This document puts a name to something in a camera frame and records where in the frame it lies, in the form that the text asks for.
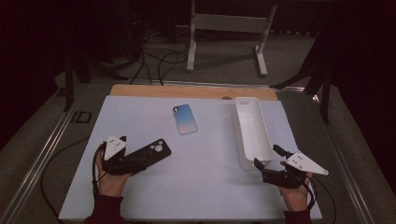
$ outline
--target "red sleeve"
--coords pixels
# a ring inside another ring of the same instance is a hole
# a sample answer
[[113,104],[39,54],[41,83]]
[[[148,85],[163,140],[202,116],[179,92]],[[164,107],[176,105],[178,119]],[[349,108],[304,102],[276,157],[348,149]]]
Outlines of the red sleeve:
[[301,212],[283,212],[285,214],[286,224],[312,224],[309,210]]
[[122,197],[110,197],[101,194],[94,196],[92,214],[84,220],[86,224],[125,224],[125,219],[120,214]]

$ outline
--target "white plastic tray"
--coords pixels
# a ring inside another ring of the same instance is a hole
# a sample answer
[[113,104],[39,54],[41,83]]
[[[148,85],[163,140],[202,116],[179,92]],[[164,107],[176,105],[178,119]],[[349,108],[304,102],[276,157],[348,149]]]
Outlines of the white plastic tray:
[[254,159],[265,165],[274,159],[260,101],[254,97],[235,98],[233,124],[238,144],[239,161],[244,170],[254,170]]

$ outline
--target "phone case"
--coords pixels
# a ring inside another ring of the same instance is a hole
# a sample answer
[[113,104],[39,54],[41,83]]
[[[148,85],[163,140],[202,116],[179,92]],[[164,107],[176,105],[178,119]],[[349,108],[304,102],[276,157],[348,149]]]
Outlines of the phone case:
[[195,133],[198,131],[197,124],[195,123],[195,119],[189,105],[177,105],[173,108],[173,112],[178,131],[181,134]]

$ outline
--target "hand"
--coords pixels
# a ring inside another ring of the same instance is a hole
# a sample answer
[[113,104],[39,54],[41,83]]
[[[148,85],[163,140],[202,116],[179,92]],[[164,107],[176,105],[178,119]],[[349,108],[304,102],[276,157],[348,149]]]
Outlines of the hand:
[[102,169],[102,152],[100,151],[96,156],[96,166],[98,167],[99,179],[99,194],[120,197],[125,187],[126,181],[131,174],[126,175],[111,175]]
[[[309,178],[312,178],[312,173],[306,174]],[[308,186],[310,179],[305,179],[305,184]],[[280,194],[283,196],[283,200],[285,201],[285,205],[288,207],[291,212],[299,212],[308,209],[307,206],[307,197],[308,191],[304,186],[300,186],[297,189],[285,189],[282,187],[278,187]]]

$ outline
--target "metal stand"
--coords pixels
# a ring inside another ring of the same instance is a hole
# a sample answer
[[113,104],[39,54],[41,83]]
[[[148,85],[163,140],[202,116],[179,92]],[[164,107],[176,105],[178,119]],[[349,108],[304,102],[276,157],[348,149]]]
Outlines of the metal stand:
[[259,46],[256,46],[255,52],[257,63],[260,68],[260,75],[266,77],[267,68],[265,66],[264,57],[262,56],[262,51],[270,32],[275,12],[276,5],[271,5],[271,9],[267,18],[198,14],[195,13],[195,0],[191,0],[191,35],[187,60],[187,71],[192,72],[194,70],[196,47],[194,35],[196,29],[249,32],[262,34],[262,41],[260,42]]
[[334,66],[335,57],[335,50],[332,49],[332,53],[328,58],[326,57],[325,59],[320,60],[320,62],[316,63],[315,65],[309,65],[307,63],[307,59],[305,59],[305,62],[303,63],[303,66],[297,76],[291,77],[290,79],[279,84],[270,85],[270,88],[283,89],[296,81],[306,77],[311,77],[308,84],[306,84],[304,88],[304,93],[307,95],[315,95],[319,91],[320,87],[323,86],[320,103],[320,114],[324,121],[329,123],[328,108],[330,86],[332,83],[332,68]]

